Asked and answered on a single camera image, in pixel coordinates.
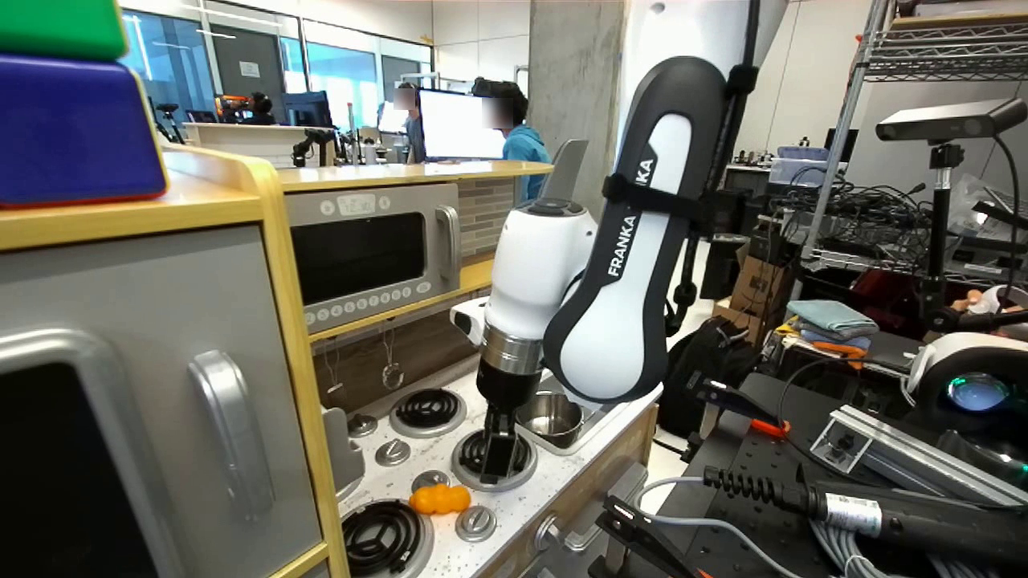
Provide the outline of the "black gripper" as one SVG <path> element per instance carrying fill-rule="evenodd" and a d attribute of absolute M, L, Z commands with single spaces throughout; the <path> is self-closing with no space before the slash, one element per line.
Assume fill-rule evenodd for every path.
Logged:
<path fill-rule="evenodd" d="M 513 376 L 479 363 L 477 390 L 486 397 L 486 434 L 483 434 L 483 479 L 508 479 L 517 463 L 513 416 L 532 395 L 539 376 Z"/>

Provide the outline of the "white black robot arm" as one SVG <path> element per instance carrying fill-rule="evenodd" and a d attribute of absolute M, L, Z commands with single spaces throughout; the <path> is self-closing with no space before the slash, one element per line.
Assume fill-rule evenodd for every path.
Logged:
<path fill-rule="evenodd" d="M 449 310 L 479 346 L 486 425 L 455 452 L 472 479 L 517 472 L 513 416 L 544 376 L 589 401 L 633 401 L 664 379 L 667 283 L 710 215 L 785 8 L 684 0 L 678 40 L 633 91 L 605 210 L 544 197 L 504 219 L 492 294 Z"/>

